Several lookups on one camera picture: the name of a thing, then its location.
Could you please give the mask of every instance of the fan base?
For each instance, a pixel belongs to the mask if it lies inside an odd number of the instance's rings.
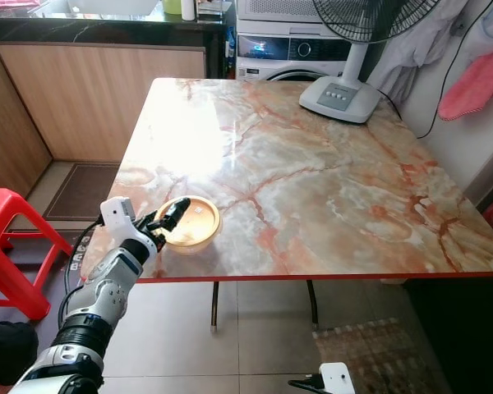
[[[380,92],[358,80],[322,76],[315,80],[299,98],[299,104],[326,117],[365,123],[380,101]]]

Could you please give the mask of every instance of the washing machine display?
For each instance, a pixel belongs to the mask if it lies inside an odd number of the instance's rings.
[[[290,39],[239,35],[237,55],[250,59],[287,60]]]
[[[347,60],[351,43],[342,39],[290,39],[288,60],[339,62]]]

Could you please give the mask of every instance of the rug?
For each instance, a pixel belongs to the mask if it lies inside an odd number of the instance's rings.
[[[323,363],[344,362],[357,394],[439,394],[396,318],[314,332]]]
[[[116,163],[76,163],[44,212],[46,220],[93,222],[117,175]]]

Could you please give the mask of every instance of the red table edge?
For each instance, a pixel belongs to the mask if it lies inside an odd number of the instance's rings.
[[[137,283],[241,282],[241,281],[321,281],[333,279],[442,279],[458,277],[493,277],[493,271],[474,273],[347,273],[330,275],[247,275],[226,277],[143,277]]]

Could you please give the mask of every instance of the yellow bowl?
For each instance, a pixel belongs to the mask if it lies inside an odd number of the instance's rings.
[[[184,195],[169,200],[155,215],[155,220],[160,219],[177,200],[188,197],[190,206],[182,216],[181,221],[173,231],[161,231],[166,237],[169,249],[179,254],[195,254],[208,246],[221,231],[221,215],[217,207],[209,200],[196,195]]]

